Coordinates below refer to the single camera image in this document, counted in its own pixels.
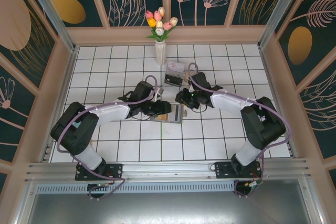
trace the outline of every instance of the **flower bouquet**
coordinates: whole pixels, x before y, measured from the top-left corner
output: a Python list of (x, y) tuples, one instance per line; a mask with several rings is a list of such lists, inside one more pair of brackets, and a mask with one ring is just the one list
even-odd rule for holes
[(160, 7), (154, 13), (149, 10), (146, 12), (146, 19), (148, 25), (152, 28), (152, 35), (147, 36), (147, 38), (155, 39), (155, 54), (156, 63), (159, 65), (164, 65), (166, 63), (166, 43), (165, 40), (168, 39), (168, 34), (175, 29), (177, 24), (177, 18), (173, 17), (169, 22), (163, 23), (162, 18), (164, 16), (164, 8)]

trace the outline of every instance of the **bracket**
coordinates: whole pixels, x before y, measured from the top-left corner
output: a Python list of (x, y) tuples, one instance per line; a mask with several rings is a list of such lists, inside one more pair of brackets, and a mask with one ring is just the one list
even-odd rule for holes
[(229, 162), (216, 162), (215, 164), (216, 178), (253, 178), (253, 172), (257, 176), (261, 176), (260, 163), (253, 161), (249, 165), (245, 166), (240, 174), (237, 174), (231, 167), (231, 161)]

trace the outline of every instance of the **enclosure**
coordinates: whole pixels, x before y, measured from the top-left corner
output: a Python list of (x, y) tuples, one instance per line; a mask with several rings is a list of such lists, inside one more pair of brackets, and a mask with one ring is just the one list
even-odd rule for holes
[[(335, 222), (335, 0), (0, 3), (1, 223)], [(168, 61), (194, 62), (211, 86), (244, 98), (268, 97), (290, 125), (247, 198), (232, 192), (238, 178), (212, 170), (248, 137), (223, 109), (184, 107), (182, 124), (139, 114), (97, 126), (90, 145), (126, 179), (100, 202), (87, 197), (95, 181), (76, 181), (76, 160), (56, 150), (50, 131), (73, 102), (113, 102), (149, 75), (164, 85), (145, 14), (160, 6), (165, 22), (178, 18)]]

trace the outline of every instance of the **tulip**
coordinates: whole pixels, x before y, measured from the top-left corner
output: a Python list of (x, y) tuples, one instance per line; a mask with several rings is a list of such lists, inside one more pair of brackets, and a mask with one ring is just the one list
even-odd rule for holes
[(154, 18), (154, 14), (148, 10), (146, 12), (146, 19), (149, 19), (149, 18)]
[(164, 16), (164, 8), (160, 7), (158, 11), (159, 11), (161, 17), (163, 17)]
[(173, 26), (170, 22), (166, 22), (163, 24), (163, 29), (165, 29), (166, 31), (170, 30), (172, 27)]
[(147, 19), (147, 22), (148, 22), (148, 25), (149, 25), (150, 27), (154, 27), (154, 26), (156, 26), (156, 21), (155, 21), (154, 18), (149, 18), (149, 19)]
[(157, 10), (154, 12), (154, 19), (155, 20), (161, 20), (162, 19), (161, 14)]
[(162, 28), (162, 26), (163, 26), (163, 23), (162, 23), (161, 20), (156, 21), (156, 27), (157, 28)]
[(163, 30), (163, 28), (157, 28), (157, 29), (155, 29), (155, 32), (156, 32), (157, 35), (162, 36), (163, 33), (164, 33), (164, 30)]
[(176, 25), (177, 25), (177, 22), (178, 22), (178, 19), (175, 18), (175, 17), (173, 17), (173, 18), (170, 19), (169, 22), (170, 22), (170, 24), (172, 24), (172, 26), (176, 26)]

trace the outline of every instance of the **silver metal floor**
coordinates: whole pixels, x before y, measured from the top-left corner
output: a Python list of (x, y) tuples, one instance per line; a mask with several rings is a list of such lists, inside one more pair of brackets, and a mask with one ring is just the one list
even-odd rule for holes
[(249, 198), (232, 192), (37, 195), (30, 224), (306, 224), (310, 223), (294, 180), (266, 181)]

